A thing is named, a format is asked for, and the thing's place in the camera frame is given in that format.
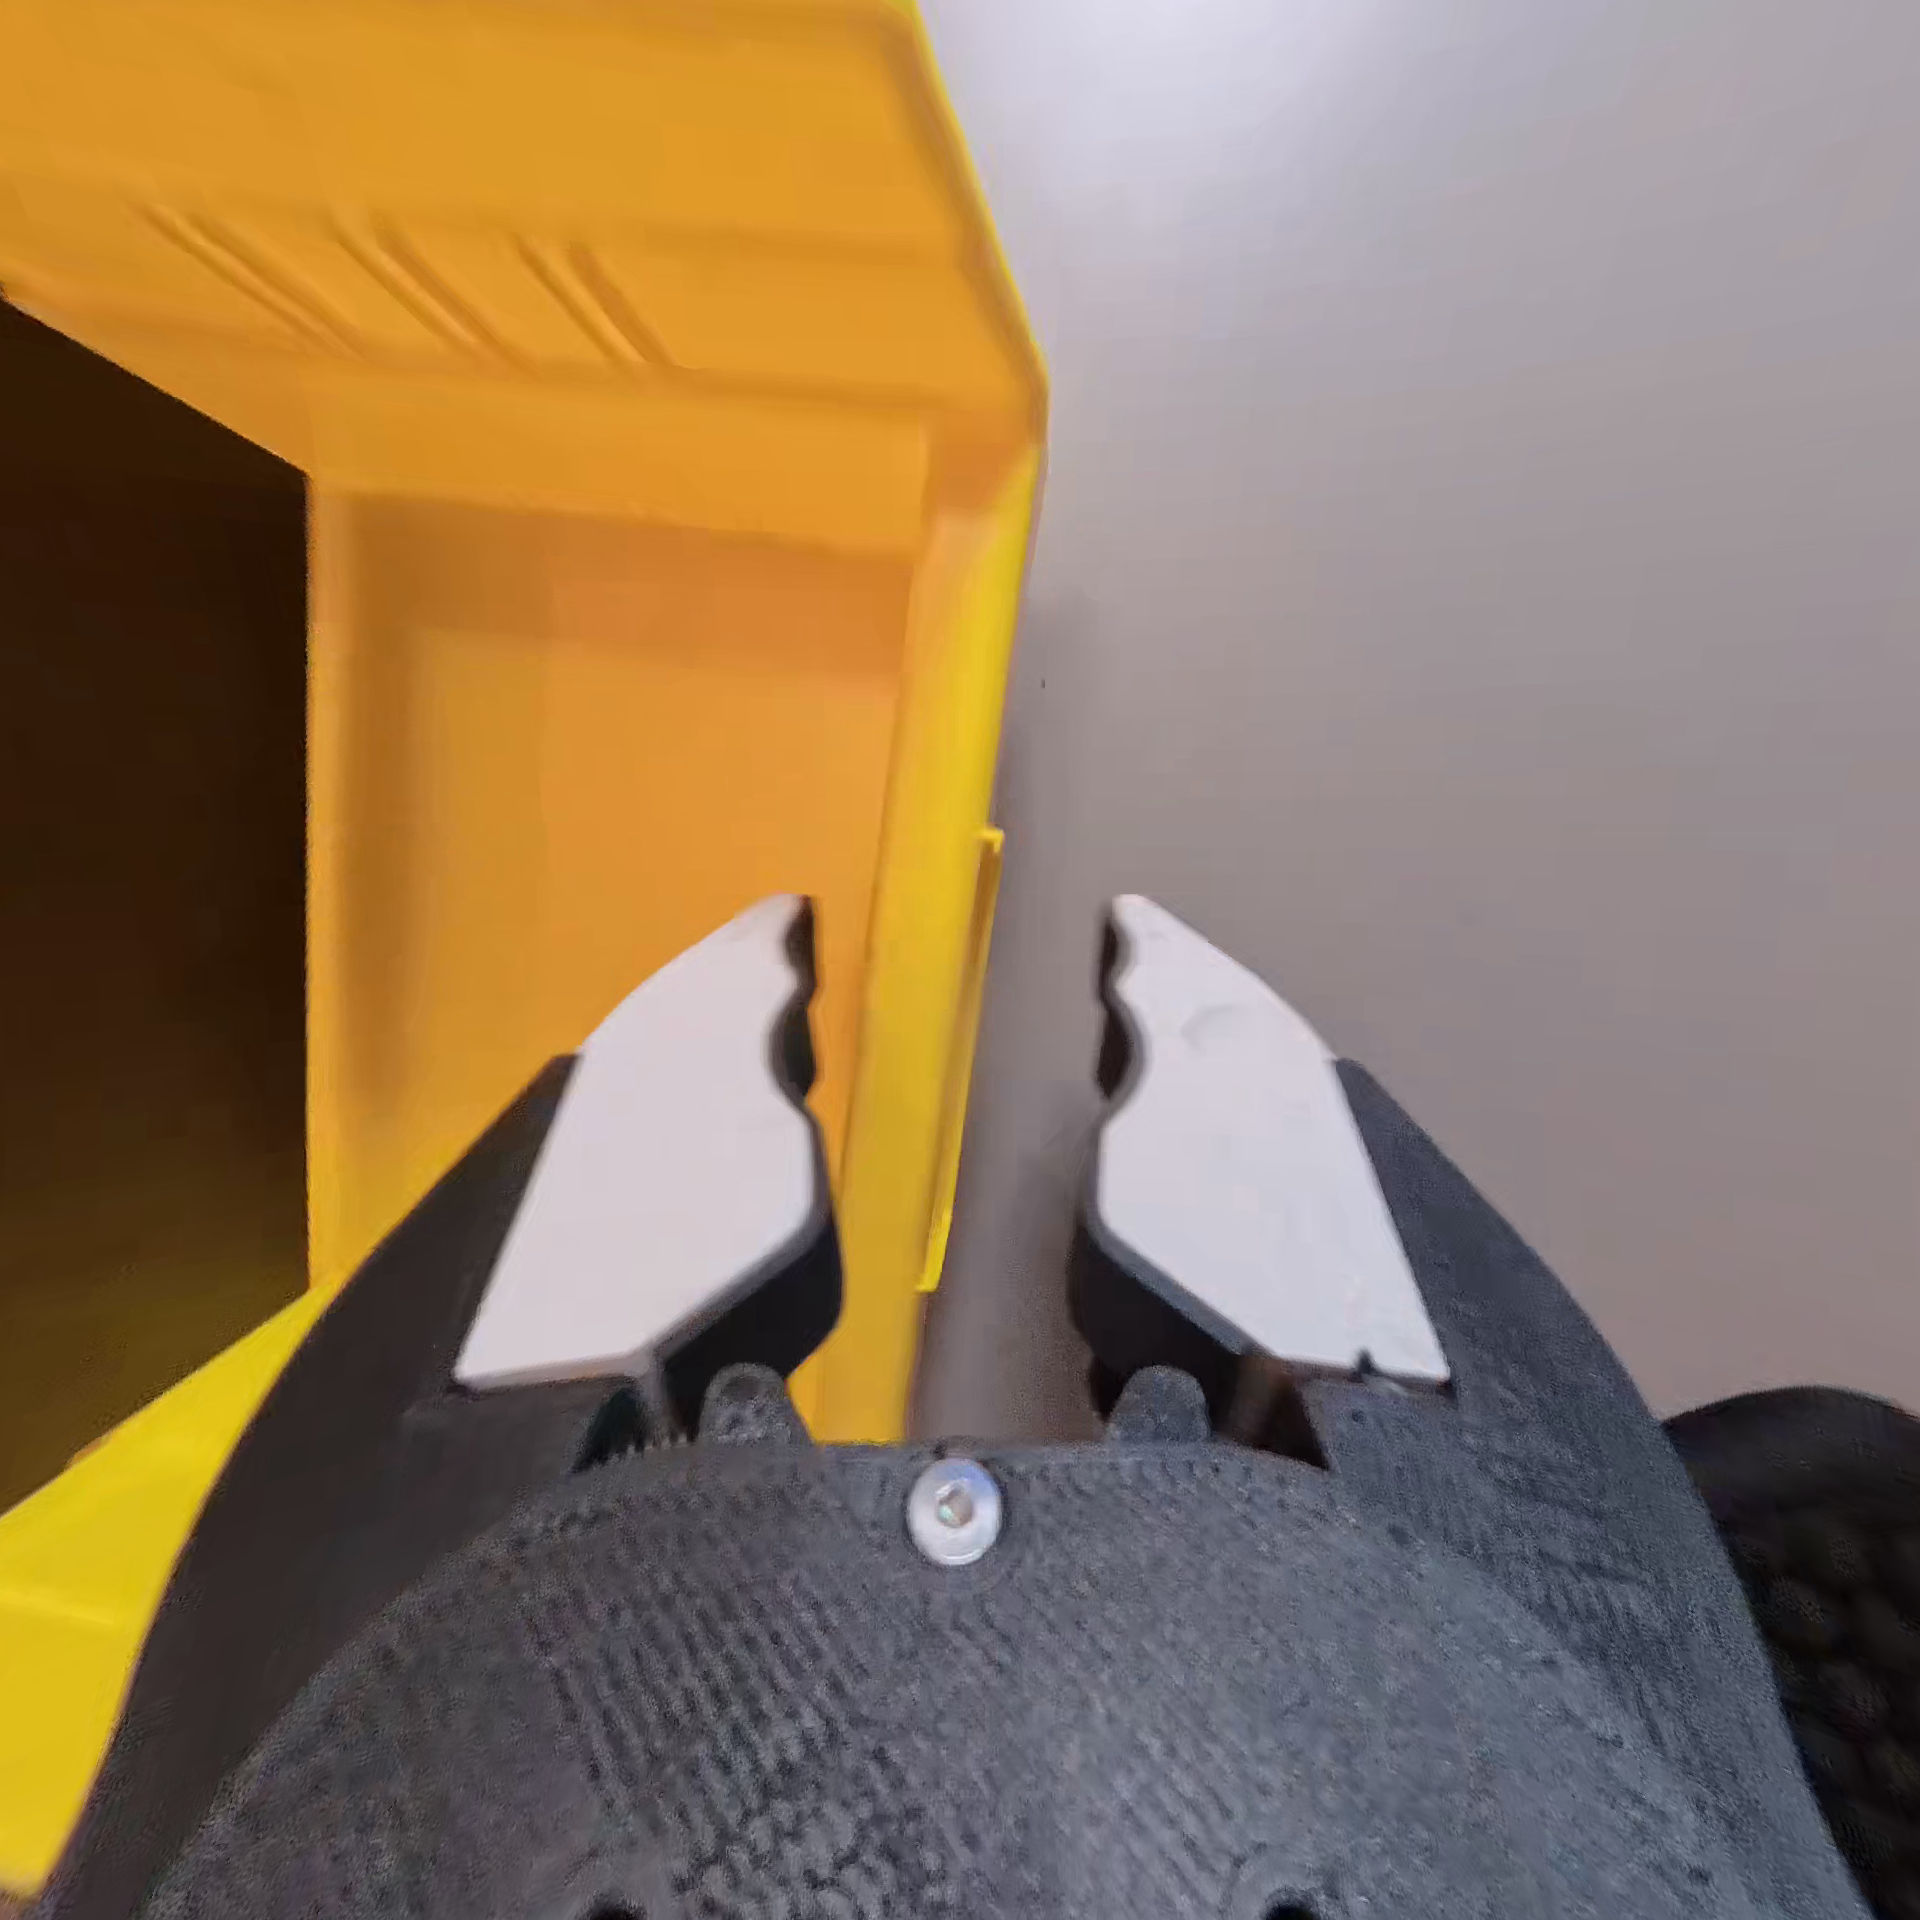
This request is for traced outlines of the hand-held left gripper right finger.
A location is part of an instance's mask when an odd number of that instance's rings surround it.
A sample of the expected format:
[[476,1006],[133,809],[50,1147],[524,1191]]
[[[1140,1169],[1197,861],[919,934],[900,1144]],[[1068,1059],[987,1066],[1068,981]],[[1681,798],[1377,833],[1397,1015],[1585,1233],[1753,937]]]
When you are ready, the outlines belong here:
[[1095,1367],[1230,1398],[1297,1379],[1452,1390],[1337,1056],[1276,989],[1147,896],[1111,901],[1097,1113],[1068,1301]]

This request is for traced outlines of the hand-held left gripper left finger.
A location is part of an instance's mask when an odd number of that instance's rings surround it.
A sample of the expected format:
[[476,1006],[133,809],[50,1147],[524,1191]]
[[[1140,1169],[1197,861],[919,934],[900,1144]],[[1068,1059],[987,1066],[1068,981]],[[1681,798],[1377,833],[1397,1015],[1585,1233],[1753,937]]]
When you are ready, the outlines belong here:
[[769,896],[646,977],[575,1050],[453,1365],[473,1392],[657,1379],[701,1405],[793,1376],[843,1265],[813,1081],[813,909]]

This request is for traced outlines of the yellow divided storage bin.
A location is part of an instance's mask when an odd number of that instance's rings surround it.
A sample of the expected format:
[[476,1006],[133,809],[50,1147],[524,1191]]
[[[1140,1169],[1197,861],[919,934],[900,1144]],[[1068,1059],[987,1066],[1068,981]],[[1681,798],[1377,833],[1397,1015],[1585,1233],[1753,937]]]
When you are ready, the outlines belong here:
[[5,1914],[133,1917],[521,1490],[453,1365],[569,1063],[769,896],[899,1441],[1002,877],[1041,346],[916,5],[5,5],[5,304],[307,496],[301,1291],[5,1506]]

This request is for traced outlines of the black bin divider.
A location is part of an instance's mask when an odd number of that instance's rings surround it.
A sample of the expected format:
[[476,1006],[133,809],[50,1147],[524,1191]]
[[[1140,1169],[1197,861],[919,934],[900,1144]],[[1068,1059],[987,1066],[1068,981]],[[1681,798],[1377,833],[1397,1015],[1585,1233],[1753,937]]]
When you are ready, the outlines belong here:
[[5,1506],[307,1283],[305,536],[5,304]]

